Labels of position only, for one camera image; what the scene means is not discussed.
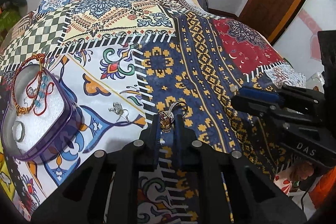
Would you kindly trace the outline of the purple heart-shaped tin box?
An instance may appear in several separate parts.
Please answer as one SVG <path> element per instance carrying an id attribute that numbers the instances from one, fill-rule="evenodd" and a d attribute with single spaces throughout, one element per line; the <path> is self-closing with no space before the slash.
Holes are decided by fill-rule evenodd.
<path id="1" fill-rule="evenodd" d="M 38 64 L 15 77 L 2 121 L 5 153 L 21 161 L 49 161 L 73 140 L 83 121 L 76 99 Z"/>

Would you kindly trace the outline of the colourful patchwork bedspread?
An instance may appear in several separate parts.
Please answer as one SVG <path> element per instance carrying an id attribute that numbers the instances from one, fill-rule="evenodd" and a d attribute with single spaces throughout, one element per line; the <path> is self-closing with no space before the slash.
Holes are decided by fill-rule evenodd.
<path id="1" fill-rule="evenodd" d="M 306 79 L 253 28 L 197 0 L 41 0 L 1 45 L 1 127 L 14 79 L 30 64 L 61 81 L 83 121 L 49 161 L 21 161 L 3 148 L 15 195 L 11 201 L 1 186 L 1 223 L 31 223 L 86 159 L 137 140 L 155 115 L 158 165 L 139 173 L 137 223 L 201 223 L 197 176 L 174 161 L 177 114 L 214 150 L 240 151 L 291 200 L 291 154 L 261 117 L 235 110 L 231 100 L 243 86 L 273 92 Z M 113 102 L 130 122 L 108 111 Z"/>

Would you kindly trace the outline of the yellow cartoon blanket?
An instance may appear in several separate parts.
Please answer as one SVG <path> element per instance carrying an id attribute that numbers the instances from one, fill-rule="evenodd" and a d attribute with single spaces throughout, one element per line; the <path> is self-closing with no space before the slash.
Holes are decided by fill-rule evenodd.
<path id="1" fill-rule="evenodd" d="M 3 190 L 5 191 L 9 199 L 12 201 L 15 195 L 15 186 L 13 184 L 9 170 L 7 168 L 2 146 L 0 151 L 0 180 Z"/>

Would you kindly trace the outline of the dark grey cushion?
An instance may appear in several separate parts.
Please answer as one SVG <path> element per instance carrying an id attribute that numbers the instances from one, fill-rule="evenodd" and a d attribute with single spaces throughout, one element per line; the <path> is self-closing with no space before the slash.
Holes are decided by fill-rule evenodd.
<path id="1" fill-rule="evenodd" d="M 27 0 L 1 0 L 1 10 L 14 9 L 24 16 L 27 12 Z"/>

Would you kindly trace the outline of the white sliding wardrobe door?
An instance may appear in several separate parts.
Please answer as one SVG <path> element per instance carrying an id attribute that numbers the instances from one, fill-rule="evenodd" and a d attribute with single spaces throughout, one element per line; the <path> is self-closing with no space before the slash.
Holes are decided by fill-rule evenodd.
<path id="1" fill-rule="evenodd" d="M 317 32 L 325 30 L 335 30 L 335 0 L 306 0 L 274 48 L 309 78 L 323 71 Z"/>

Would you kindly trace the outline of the green patterned bag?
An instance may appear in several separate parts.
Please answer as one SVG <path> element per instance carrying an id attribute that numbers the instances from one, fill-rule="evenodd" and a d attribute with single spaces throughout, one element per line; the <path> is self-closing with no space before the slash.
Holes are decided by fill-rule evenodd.
<path id="1" fill-rule="evenodd" d="M 4 40 L 9 30 L 21 19 L 17 9 L 6 9 L 0 15 L 1 40 Z"/>

